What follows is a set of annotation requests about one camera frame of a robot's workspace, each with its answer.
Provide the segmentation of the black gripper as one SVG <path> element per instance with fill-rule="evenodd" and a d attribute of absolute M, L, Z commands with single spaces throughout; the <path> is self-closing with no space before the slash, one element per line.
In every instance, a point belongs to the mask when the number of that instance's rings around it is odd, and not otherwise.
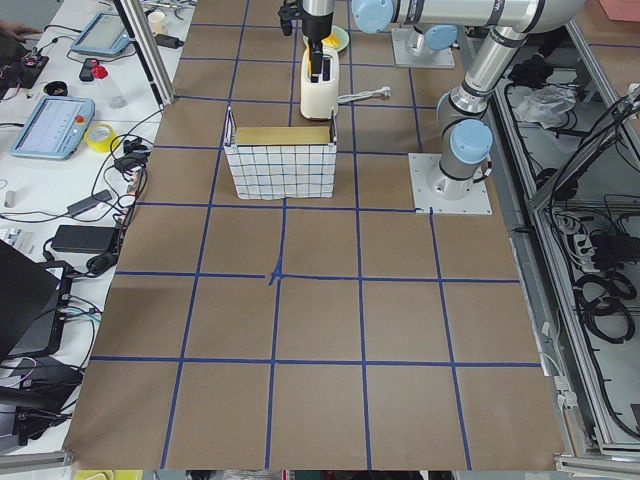
<path fill-rule="evenodd" d="M 303 34 L 310 43 L 309 48 L 313 50 L 313 76 L 310 82 L 317 83 L 322 75 L 324 62 L 323 44 L 320 42 L 331 34 L 333 15 L 302 14 L 301 20 Z"/>

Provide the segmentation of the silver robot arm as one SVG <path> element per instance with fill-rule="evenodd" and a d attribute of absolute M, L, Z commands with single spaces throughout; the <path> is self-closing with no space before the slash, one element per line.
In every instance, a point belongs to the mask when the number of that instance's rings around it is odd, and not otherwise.
<path fill-rule="evenodd" d="M 384 25 L 452 24 L 487 26 L 489 33 L 461 84 L 437 108 L 443 153 L 427 175 L 435 194 L 464 198 L 474 174 L 492 146 L 492 134 L 481 121 L 501 75 L 531 33 L 554 30 L 571 20 L 582 1 L 392 1 Z"/>
<path fill-rule="evenodd" d="M 473 95 L 493 89 L 515 51 L 527 34 L 538 26 L 546 6 L 544 1 L 353 1 L 351 9 L 359 30 L 374 34 L 391 24 L 406 26 L 422 37 L 431 50 L 449 43 L 437 37 L 445 27 L 486 27 L 484 42 L 476 63 L 463 83 Z M 292 22 L 302 22 L 306 50 L 301 69 L 302 83 L 314 88 L 336 82 L 339 63 L 333 49 L 326 47 L 332 33 L 332 1 L 285 1 L 278 11 L 283 34 L 292 32 Z"/>

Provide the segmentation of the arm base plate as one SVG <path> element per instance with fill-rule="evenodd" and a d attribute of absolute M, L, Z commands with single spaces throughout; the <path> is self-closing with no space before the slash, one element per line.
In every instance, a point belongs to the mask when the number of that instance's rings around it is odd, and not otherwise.
<path fill-rule="evenodd" d="M 419 214 L 491 215 L 485 181 L 478 167 L 467 180 L 453 180 L 440 169 L 440 154 L 410 153 L 409 173 L 414 209 Z"/>
<path fill-rule="evenodd" d="M 395 65 L 405 68 L 453 69 L 452 45 L 457 39 L 454 25 L 434 25 L 424 31 L 393 29 L 392 45 Z"/>

